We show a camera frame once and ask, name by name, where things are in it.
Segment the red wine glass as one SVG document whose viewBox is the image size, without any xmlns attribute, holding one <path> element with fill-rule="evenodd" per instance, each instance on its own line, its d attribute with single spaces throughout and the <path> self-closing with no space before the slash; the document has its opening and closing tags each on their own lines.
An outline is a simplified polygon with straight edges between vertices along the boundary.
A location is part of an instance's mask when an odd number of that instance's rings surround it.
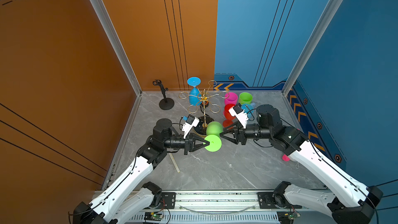
<svg viewBox="0 0 398 224">
<path fill-rule="evenodd" d="M 224 107 L 224 113 L 223 114 L 224 114 L 224 116 L 226 118 L 223 121 L 223 123 L 222 123 L 222 125 L 224 127 L 227 127 L 227 126 L 233 124 L 233 120 L 235 119 L 235 117 L 230 114 L 229 110 L 231 108 L 233 108 L 234 106 L 235 106 L 234 104 L 226 104 L 225 107 Z"/>
</svg>

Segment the blue wine glass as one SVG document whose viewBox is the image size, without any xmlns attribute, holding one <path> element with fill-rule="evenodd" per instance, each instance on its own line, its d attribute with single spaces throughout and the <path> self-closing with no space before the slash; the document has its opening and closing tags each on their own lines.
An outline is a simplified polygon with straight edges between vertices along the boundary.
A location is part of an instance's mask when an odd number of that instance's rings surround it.
<svg viewBox="0 0 398 224">
<path fill-rule="evenodd" d="M 254 121 L 255 117 L 254 117 L 254 107 L 250 104 L 242 104 L 241 108 L 243 109 L 243 111 L 247 114 L 249 121 Z"/>
<path fill-rule="evenodd" d="M 197 106 L 200 103 L 200 99 L 198 98 L 198 95 L 200 94 L 198 86 L 201 83 L 201 79 L 198 77 L 190 77 L 187 80 L 187 83 L 189 86 L 193 87 L 189 93 L 189 102 L 191 105 Z"/>
</svg>

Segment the green wine glass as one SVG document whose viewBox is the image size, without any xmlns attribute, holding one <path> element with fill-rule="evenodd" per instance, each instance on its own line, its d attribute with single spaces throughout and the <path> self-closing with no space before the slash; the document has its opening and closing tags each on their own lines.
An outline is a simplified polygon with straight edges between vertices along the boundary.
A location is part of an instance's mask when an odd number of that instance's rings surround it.
<svg viewBox="0 0 398 224">
<path fill-rule="evenodd" d="M 217 121 L 210 122 L 206 128 L 205 140 L 209 142 L 209 145 L 205 147 L 210 152 L 216 152 L 222 147 L 222 141 L 220 133 L 223 132 L 223 126 Z"/>
<path fill-rule="evenodd" d="M 240 93 L 239 96 L 238 96 L 238 102 L 239 102 L 241 105 L 244 105 L 244 104 L 251 104 L 252 101 L 253 101 L 253 96 L 252 96 L 252 94 L 250 94 L 250 93 L 248 93 L 248 92 L 242 92 L 242 93 Z"/>
</svg>

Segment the magenta wine glass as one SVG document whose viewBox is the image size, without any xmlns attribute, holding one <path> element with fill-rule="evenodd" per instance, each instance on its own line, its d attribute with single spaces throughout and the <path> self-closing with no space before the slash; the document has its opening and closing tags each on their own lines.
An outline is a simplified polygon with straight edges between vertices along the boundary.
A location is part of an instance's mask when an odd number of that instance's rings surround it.
<svg viewBox="0 0 398 224">
<path fill-rule="evenodd" d="M 232 105 L 236 105 L 238 102 L 238 95 L 234 92 L 227 92 L 224 96 L 224 104 L 228 105 L 228 104 L 232 104 Z"/>
</svg>

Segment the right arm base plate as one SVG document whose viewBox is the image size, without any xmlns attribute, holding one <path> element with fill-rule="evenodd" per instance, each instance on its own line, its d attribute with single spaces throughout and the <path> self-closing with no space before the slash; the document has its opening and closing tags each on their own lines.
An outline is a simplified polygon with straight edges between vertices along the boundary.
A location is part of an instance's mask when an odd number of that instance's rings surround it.
<svg viewBox="0 0 398 224">
<path fill-rule="evenodd" d="M 301 205 L 291 205 L 287 199 L 280 194 L 273 192 L 259 192 L 257 193 L 260 209 L 275 208 L 275 209 L 302 209 Z"/>
</svg>

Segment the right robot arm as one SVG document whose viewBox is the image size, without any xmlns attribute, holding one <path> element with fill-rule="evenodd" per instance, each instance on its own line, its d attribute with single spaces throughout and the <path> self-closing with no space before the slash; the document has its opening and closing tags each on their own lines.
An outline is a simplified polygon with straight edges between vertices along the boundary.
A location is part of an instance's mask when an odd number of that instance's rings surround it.
<svg viewBox="0 0 398 224">
<path fill-rule="evenodd" d="M 248 123 L 248 113 L 240 104 L 228 111 L 237 121 L 224 128 L 221 138 L 242 145 L 249 139 L 267 139 L 271 148 L 304 166 L 328 189 L 322 193 L 283 181 L 273 192 L 276 207 L 307 207 L 333 218 L 338 224 L 369 224 L 372 218 L 379 218 L 377 205 L 383 196 L 382 191 L 350 176 L 324 156 L 296 127 L 284 126 L 278 109 L 269 104 L 260 105 L 255 109 L 257 122 L 254 124 Z"/>
</svg>

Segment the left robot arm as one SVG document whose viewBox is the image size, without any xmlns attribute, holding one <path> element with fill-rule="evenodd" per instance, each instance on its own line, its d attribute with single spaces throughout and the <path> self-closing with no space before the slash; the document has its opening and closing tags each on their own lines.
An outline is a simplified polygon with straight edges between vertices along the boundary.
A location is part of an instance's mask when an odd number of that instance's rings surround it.
<svg viewBox="0 0 398 224">
<path fill-rule="evenodd" d="M 160 205 L 162 189 L 154 183 L 143 184 L 134 196 L 131 192 L 168 155 L 168 150 L 183 150 L 187 155 L 210 145 L 210 142 L 191 133 L 197 124 L 189 116 L 180 134 L 170 119 L 159 119 L 153 134 L 137 151 L 129 167 L 98 197 L 90 203 L 81 202 L 68 215 L 71 224 L 124 224 L 141 210 Z"/>
</svg>

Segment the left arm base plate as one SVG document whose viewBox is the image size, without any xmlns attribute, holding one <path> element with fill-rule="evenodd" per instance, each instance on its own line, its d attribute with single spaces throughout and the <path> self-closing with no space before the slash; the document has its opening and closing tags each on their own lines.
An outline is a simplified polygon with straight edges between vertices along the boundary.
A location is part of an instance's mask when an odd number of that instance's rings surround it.
<svg viewBox="0 0 398 224">
<path fill-rule="evenodd" d="M 176 193 L 174 192 L 162 192 L 154 196 L 152 203 L 147 209 L 174 209 L 176 203 Z"/>
</svg>

